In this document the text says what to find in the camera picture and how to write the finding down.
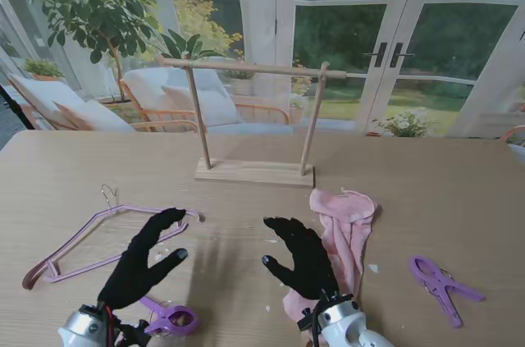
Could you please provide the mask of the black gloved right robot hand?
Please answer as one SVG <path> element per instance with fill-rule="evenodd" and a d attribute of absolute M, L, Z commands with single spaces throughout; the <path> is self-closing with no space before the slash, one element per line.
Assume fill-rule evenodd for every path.
<path fill-rule="evenodd" d="M 295 218 L 265 217 L 263 223 L 284 241 L 294 262 L 290 270 L 264 255 L 262 263 L 274 277 L 305 299 L 329 299 L 339 293 L 331 261 L 315 230 Z"/>

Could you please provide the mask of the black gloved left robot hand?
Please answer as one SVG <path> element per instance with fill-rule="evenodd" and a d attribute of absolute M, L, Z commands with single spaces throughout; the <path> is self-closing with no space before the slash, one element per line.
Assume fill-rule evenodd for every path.
<path fill-rule="evenodd" d="M 186 249 L 176 249 L 152 267 L 149 251 L 162 231 L 182 221 L 184 209 L 168 208 L 151 216 L 134 236 L 98 295 L 97 302 L 111 310 L 126 308 L 143 298 L 187 257 Z"/>

